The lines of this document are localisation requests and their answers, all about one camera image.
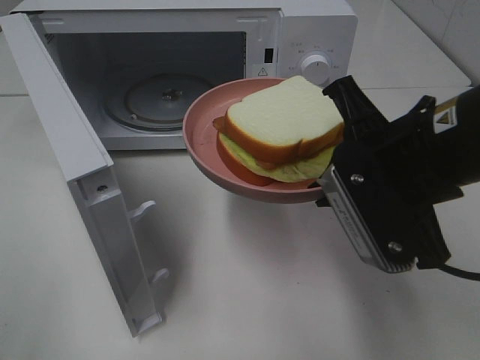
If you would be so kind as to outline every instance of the black cable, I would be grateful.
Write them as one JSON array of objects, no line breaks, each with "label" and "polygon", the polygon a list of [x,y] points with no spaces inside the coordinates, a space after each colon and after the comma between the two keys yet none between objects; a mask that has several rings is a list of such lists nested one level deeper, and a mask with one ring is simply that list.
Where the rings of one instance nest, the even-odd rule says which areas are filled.
[{"label": "black cable", "polygon": [[478,272],[464,271],[464,270],[460,270],[459,268],[453,268],[446,264],[439,266],[438,269],[443,272],[446,272],[447,274],[458,276],[459,278],[473,280],[473,281],[480,281],[480,273]]}]

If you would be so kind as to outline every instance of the open microwave door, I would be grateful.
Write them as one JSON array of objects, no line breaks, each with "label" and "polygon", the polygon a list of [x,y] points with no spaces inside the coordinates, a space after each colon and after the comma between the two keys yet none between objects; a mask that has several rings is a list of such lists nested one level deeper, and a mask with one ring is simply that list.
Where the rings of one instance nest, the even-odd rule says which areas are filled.
[{"label": "open microwave door", "polygon": [[49,35],[36,16],[4,16],[0,25],[130,332],[137,336],[162,321],[152,287],[167,270],[146,276],[134,234],[134,223],[155,202],[127,210],[112,159],[48,53]]}]

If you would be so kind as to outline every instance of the warning label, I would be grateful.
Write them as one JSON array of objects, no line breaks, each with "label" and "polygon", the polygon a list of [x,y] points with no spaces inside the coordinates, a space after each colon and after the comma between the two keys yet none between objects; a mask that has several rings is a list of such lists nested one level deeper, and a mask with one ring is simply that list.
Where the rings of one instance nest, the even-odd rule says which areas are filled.
[{"label": "warning label", "polygon": [[452,106],[433,116],[433,130],[435,134],[447,131],[457,126],[457,107]]},{"label": "warning label", "polygon": [[262,67],[262,68],[260,69],[260,71],[258,72],[258,76],[259,76],[259,77],[267,77],[268,75],[269,75],[269,73],[267,73],[267,70],[265,70],[264,67]]}]

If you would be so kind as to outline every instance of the plate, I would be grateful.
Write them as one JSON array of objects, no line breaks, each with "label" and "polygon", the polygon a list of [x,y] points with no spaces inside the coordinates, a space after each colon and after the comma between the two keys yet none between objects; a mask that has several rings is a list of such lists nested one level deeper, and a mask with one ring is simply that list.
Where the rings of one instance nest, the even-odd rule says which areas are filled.
[{"label": "plate", "polygon": [[188,108],[183,123],[183,137],[193,162],[215,184],[235,194],[267,203],[306,203],[323,197],[321,187],[308,188],[310,180],[296,183],[274,181],[266,186],[249,184],[233,175],[217,151],[217,130],[213,120],[245,96],[281,83],[284,79],[241,79],[219,85]]}]

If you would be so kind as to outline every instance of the microwave control panel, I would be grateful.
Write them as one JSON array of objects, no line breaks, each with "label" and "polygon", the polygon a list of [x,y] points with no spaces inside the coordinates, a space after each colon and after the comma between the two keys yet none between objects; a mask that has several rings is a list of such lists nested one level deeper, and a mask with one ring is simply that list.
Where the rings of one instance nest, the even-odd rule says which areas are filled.
[{"label": "microwave control panel", "polygon": [[318,86],[345,76],[356,25],[355,15],[283,18],[277,75],[302,75]]}]

